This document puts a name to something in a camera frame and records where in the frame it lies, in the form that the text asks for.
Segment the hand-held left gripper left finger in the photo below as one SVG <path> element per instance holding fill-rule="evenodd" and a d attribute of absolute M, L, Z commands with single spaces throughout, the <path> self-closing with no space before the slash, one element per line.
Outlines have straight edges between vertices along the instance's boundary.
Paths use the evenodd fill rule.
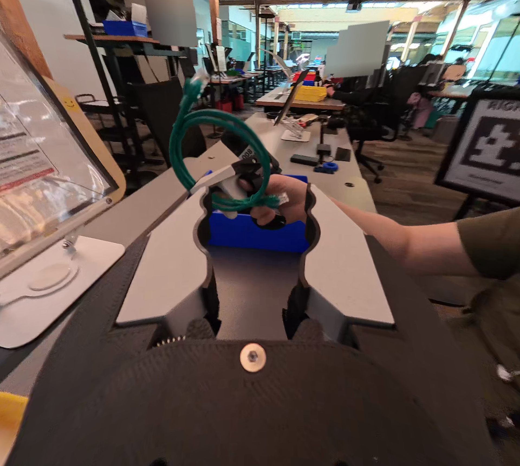
<path fill-rule="evenodd" d="M 149 234 L 117 326 L 157 323 L 180 337 L 192 320 L 209 312 L 203 289 L 210 284 L 212 264 L 198 234 L 211 212 L 204 204 L 208 196 L 207 187 L 198 189 Z"/>

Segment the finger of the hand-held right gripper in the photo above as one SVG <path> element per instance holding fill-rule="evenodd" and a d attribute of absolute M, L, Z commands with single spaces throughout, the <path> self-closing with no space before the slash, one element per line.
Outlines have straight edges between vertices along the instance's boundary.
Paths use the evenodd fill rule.
<path fill-rule="evenodd" d="M 210 191 L 216 189 L 224 193 L 245 193 L 245 189 L 239 184 L 240 174 L 233 165 L 228 165 L 201 177 L 189 193 L 198 193 L 200 189 Z"/>

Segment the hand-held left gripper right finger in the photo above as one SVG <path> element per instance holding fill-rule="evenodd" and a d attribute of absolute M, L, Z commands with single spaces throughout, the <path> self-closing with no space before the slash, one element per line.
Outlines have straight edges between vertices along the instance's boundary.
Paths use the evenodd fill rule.
<path fill-rule="evenodd" d="M 315 184 L 307 185 L 306 237 L 299 279 L 304 313 L 327 339 L 345 339 L 351 326 L 393 330 L 395 320 L 363 230 Z"/>

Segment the person's right forearm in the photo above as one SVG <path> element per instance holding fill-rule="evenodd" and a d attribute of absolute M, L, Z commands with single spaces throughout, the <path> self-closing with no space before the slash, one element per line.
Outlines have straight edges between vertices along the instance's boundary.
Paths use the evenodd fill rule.
<path fill-rule="evenodd" d="M 385 216 L 349 207 L 334 198 L 362 231 L 373 236 L 408 273 L 416 276 L 477 277 L 456 222 L 403 226 Z"/>

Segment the person's right hand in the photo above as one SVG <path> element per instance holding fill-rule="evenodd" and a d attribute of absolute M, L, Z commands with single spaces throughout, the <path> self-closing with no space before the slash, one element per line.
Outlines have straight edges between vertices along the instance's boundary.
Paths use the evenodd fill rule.
<path fill-rule="evenodd" d="M 301 221 L 306 223 L 305 201 L 307 184 L 290 176 L 271 175 L 266 193 L 269 195 L 286 195 L 287 200 L 278 207 L 287 224 Z M 269 224 L 276 216 L 276 211 L 268 207 L 254 207 L 250 216 L 254 218 L 260 227 Z"/>

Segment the black tablet on clear stand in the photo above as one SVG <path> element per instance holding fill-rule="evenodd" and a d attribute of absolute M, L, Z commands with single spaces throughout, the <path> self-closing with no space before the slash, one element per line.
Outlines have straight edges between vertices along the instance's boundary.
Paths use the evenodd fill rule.
<path fill-rule="evenodd" d="M 274 120 L 275 127 L 281 124 L 285 128 L 285 131 L 281 136 L 282 140 L 300 143 L 309 142 L 310 140 L 310 133 L 307 132 L 306 129 L 300 124 L 299 120 L 289 116 L 289 111 L 296 98 L 296 94 L 299 88 L 302 86 L 307 74 L 308 70 L 303 70 L 301 72 L 298 79 L 296 80 L 296 83 L 294 83 L 292 86 L 292 90 L 285 100 L 285 104 Z"/>

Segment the blue storage bin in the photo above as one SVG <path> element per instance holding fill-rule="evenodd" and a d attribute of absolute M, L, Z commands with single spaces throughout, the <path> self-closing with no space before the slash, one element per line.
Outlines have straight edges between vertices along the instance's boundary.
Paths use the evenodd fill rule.
<path fill-rule="evenodd" d="M 102 24 L 105 33 L 109 36 L 148 37 L 146 24 L 139 21 L 104 20 Z"/>
<path fill-rule="evenodd" d="M 309 248 L 303 222 L 286 224 L 276 230 L 257 226 L 249 213 L 238 213 L 230 219 L 214 210 L 209 218 L 209 245 L 226 248 L 261 249 L 302 254 Z"/>

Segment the black adapter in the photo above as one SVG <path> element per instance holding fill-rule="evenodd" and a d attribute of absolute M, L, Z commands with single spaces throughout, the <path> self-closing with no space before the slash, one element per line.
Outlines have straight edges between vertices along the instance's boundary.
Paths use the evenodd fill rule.
<path fill-rule="evenodd" d="M 316 154 L 318 155 L 319 160 L 322 160 L 324 157 L 329 157 L 331 155 L 331 146 L 324 141 L 325 130 L 325 123 L 320 123 L 319 140 L 316 145 Z"/>

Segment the yellow storage bin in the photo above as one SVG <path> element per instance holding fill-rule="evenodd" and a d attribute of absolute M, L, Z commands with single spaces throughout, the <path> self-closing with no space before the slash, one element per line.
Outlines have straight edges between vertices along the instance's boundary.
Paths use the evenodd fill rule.
<path fill-rule="evenodd" d="M 1 391 L 1 465 L 5 465 L 16 441 L 28 398 Z"/>
<path fill-rule="evenodd" d="M 296 89 L 295 101 L 318 103 L 328 97 L 328 92 L 322 86 L 301 85 Z"/>

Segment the display stand with white base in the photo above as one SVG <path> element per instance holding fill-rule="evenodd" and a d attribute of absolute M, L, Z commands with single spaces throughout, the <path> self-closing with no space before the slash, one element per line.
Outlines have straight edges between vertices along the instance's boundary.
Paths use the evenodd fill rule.
<path fill-rule="evenodd" d="M 123 256 L 79 231 L 125 190 L 70 92 L 1 32 L 1 350 L 38 339 Z"/>

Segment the black office chair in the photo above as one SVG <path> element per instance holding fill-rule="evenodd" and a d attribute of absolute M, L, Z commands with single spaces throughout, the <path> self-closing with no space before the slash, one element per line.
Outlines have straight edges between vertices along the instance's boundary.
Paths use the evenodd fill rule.
<path fill-rule="evenodd" d="M 350 126 L 348 135 L 356 143 L 354 156 L 373 174 L 376 184 L 382 182 L 380 172 L 385 165 L 363 153 L 367 142 L 383 141 L 387 143 L 397 140 L 400 130 L 411 123 L 413 105 L 410 97 L 419 87 L 426 73 L 426 65 L 404 66 L 393 72 L 389 79 L 378 87 L 377 91 L 365 101 L 361 107 L 364 123 Z"/>

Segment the person's olive green shirt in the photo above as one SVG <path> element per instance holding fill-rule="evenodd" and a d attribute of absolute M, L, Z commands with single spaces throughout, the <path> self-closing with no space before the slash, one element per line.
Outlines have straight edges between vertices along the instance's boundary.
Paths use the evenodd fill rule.
<path fill-rule="evenodd" d="M 462 245 L 481 277 L 493 284 L 471 311 L 478 334 L 511 376 L 519 376 L 519 208 L 457 223 Z"/>

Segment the framed marker sign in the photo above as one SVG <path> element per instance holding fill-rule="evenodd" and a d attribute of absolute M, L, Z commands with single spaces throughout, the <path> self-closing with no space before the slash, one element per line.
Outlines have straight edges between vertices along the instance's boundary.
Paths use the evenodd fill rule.
<path fill-rule="evenodd" d="M 434 183 L 466 195 L 454 221 L 479 199 L 519 206 L 518 86 L 471 93 Z"/>

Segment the wooden standing desk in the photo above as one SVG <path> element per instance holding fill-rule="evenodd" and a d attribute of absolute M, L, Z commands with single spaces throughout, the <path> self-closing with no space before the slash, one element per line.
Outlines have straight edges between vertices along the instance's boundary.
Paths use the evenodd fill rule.
<path fill-rule="evenodd" d="M 114 85 L 115 96 L 111 102 L 95 99 L 91 94 L 79 94 L 75 98 L 84 113 L 97 116 L 101 123 L 98 135 L 124 171 L 127 183 L 139 188 L 155 178 L 155 173 L 143 170 L 143 165 L 160 165 L 163 161 L 145 154 L 144 143 L 154 138 L 137 104 L 132 98 L 128 99 L 126 85 L 145 83 L 137 63 L 139 56 L 145 61 L 152 57 L 165 58 L 171 79 L 177 76 L 175 68 L 180 60 L 186 60 L 186 55 L 151 38 L 95 34 L 93 42 L 105 52 L 103 63 Z"/>

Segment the wooden post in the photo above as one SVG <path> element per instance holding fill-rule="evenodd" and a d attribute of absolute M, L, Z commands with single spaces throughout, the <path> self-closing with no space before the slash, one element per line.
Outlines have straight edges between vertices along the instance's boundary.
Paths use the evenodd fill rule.
<path fill-rule="evenodd" d="M 219 0 L 209 0 L 213 43 L 222 45 L 222 24 L 219 17 Z"/>

